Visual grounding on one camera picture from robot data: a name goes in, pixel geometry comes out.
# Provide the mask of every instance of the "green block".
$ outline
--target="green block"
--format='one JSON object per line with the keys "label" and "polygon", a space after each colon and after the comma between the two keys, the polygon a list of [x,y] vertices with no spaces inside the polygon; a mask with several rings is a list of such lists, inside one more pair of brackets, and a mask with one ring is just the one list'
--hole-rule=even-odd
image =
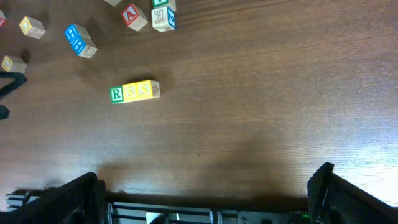
{"label": "green block", "polygon": [[112,103],[123,103],[123,88],[121,86],[111,88],[109,94]]}
{"label": "green block", "polygon": [[169,0],[152,0],[152,4],[154,5],[154,8],[159,7],[159,6],[164,6],[169,3]]}

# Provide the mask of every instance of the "wooden block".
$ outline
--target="wooden block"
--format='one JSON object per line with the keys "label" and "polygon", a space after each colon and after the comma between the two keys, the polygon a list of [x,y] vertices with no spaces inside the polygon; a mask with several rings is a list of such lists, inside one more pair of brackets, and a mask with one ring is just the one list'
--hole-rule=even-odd
{"label": "wooden block", "polygon": [[4,56],[1,66],[7,72],[24,73],[27,64],[21,58],[6,55]]}
{"label": "wooden block", "polygon": [[175,0],[152,0],[152,4],[154,5],[154,9],[167,6],[171,8],[173,12],[177,10]]}
{"label": "wooden block", "polygon": [[139,100],[137,83],[130,83],[123,85],[123,100],[124,103],[129,103]]}
{"label": "wooden block", "polygon": [[118,5],[122,0],[105,0],[107,3],[109,3],[112,6]]}
{"label": "wooden block", "polygon": [[121,15],[124,23],[135,31],[140,31],[148,23],[145,14],[134,4],[128,4]]}
{"label": "wooden block", "polygon": [[121,86],[111,88],[109,94],[111,95],[111,102],[113,104],[123,103],[123,89]]}
{"label": "wooden block", "polygon": [[159,32],[175,30],[175,14],[169,7],[152,10],[152,26]]}
{"label": "wooden block", "polygon": [[7,21],[6,16],[4,15],[4,13],[2,13],[2,10],[0,10],[0,27],[6,25],[6,21]]}
{"label": "wooden block", "polygon": [[160,85],[158,81],[146,80],[136,83],[138,88],[138,100],[148,100],[160,97]]}
{"label": "wooden block", "polygon": [[82,39],[85,42],[86,47],[84,47],[83,50],[78,55],[85,58],[92,58],[92,56],[98,50],[97,46],[89,38],[82,37]]}
{"label": "wooden block", "polygon": [[40,39],[45,33],[44,26],[40,21],[27,16],[19,23],[19,27],[24,35],[36,39]]}

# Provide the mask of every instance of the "letter on block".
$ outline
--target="letter on block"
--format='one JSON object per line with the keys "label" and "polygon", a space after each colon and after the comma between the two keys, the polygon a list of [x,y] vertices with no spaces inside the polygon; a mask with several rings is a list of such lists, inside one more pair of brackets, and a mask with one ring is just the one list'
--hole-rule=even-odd
{"label": "letter on block", "polygon": [[134,102],[139,100],[137,83],[130,83],[123,85],[124,103]]}
{"label": "letter on block", "polygon": [[175,5],[175,0],[152,0],[152,3],[154,5],[154,9],[167,6],[171,8],[173,12],[177,10],[177,7]]}
{"label": "letter on block", "polygon": [[19,23],[19,27],[21,28],[24,35],[36,39],[42,38],[45,33],[42,22],[27,16],[25,16],[23,20]]}
{"label": "letter on block", "polygon": [[112,103],[123,103],[123,91],[121,86],[113,87],[110,89]]}
{"label": "letter on block", "polygon": [[24,73],[27,64],[21,58],[6,55],[2,61],[1,66],[7,72]]}
{"label": "letter on block", "polygon": [[129,4],[123,10],[122,18],[126,25],[135,31],[140,31],[148,23],[145,14],[134,4]]}
{"label": "letter on block", "polygon": [[0,10],[0,27],[3,27],[6,24],[7,18],[4,15],[4,13],[2,13],[2,10]]}
{"label": "letter on block", "polygon": [[148,100],[160,97],[159,82],[146,80],[136,83],[138,87],[138,100]]}
{"label": "letter on block", "polygon": [[152,10],[152,26],[159,32],[175,30],[175,14],[169,7]]}

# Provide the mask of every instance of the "blue block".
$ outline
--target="blue block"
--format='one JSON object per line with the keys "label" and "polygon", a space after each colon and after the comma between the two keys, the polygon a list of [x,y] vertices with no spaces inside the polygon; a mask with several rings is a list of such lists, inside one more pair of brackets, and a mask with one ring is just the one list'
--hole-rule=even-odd
{"label": "blue block", "polygon": [[83,38],[81,38],[78,35],[77,38],[75,38],[73,40],[73,42],[70,43],[70,45],[72,46],[75,53],[77,55],[79,55],[83,51],[83,49],[86,47],[86,42],[83,40]]}
{"label": "blue block", "polygon": [[173,10],[171,10],[169,7],[167,7],[167,18],[169,21],[169,25],[175,29],[175,14]]}
{"label": "blue block", "polygon": [[77,28],[75,27],[74,24],[70,24],[70,26],[66,29],[65,31],[65,36],[67,37],[68,41],[70,44],[80,36],[79,32],[77,31]]}

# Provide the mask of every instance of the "yellow block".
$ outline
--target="yellow block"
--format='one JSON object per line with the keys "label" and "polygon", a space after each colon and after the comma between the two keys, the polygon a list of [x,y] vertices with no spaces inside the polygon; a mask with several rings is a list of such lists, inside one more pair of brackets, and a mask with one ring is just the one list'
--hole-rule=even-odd
{"label": "yellow block", "polygon": [[4,60],[2,61],[1,66],[3,69],[5,69],[5,71],[9,72],[13,63],[14,62],[12,62],[12,60],[6,55],[4,56]]}
{"label": "yellow block", "polygon": [[123,88],[123,103],[133,102],[139,100],[137,83],[125,84]]}
{"label": "yellow block", "polygon": [[19,23],[19,27],[21,28],[22,32],[25,35],[27,35],[27,33],[32,28],[32,24],[30,23],[30,21],[29,21],[27,16],[25,16],[24,19]]}
{"label": "yellow block", "polygon": [[146,100],[154,97],[150,80],[137,82],[137,87],[140,100]]}

